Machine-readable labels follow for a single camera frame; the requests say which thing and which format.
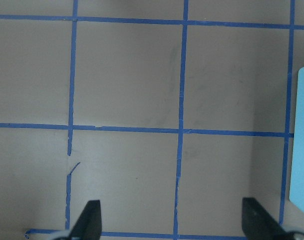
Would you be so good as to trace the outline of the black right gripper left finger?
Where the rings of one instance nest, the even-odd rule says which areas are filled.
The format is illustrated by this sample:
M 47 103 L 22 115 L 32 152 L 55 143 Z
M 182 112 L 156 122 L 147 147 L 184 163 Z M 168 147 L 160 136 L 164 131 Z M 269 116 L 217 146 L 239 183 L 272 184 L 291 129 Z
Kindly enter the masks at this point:
M 87 202 L 73 229 L 68 235 L 69 240 L 99 240 L 102 233 L 100 200 Z

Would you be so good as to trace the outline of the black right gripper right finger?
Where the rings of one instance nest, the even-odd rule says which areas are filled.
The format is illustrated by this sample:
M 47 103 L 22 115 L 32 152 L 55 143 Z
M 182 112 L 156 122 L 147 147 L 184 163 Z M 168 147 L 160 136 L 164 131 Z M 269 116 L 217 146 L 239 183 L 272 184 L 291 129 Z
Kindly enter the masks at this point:
M 242 231 L 248 240 L 278 240 L 286 231 L 253 197 L 242 199 Z

